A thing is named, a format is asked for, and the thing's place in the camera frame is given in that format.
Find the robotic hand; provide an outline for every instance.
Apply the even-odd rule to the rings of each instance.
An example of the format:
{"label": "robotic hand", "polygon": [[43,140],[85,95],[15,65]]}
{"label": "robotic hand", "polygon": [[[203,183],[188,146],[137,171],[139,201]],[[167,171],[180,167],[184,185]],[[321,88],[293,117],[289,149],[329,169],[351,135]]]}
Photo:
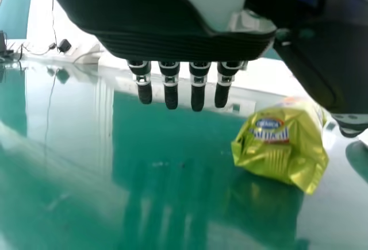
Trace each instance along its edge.
{"label": "robotic hand", "polygon": [[355,137],[368,128],[368,0],[58,0],[70,20],[128,60],[143,103],[159,61],[166,105],[177,106],[180,61],[190,62],[192,108],[203,107],[210,61],[223,107],[243,64],[270,46],[309,95]]}

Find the green table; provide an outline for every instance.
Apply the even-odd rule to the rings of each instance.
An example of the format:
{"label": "green table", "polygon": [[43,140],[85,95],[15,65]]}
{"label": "green table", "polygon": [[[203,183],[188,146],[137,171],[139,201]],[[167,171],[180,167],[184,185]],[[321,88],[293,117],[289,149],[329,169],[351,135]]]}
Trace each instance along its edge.
{"label": "green table", "polygon": [[0,71],[0,249],[368,248],[368,151],[337,129],[306,196],[234,167],[236,114],[144,106],[118,71],[66,65],[52,87],[54,66],[22,65]]}

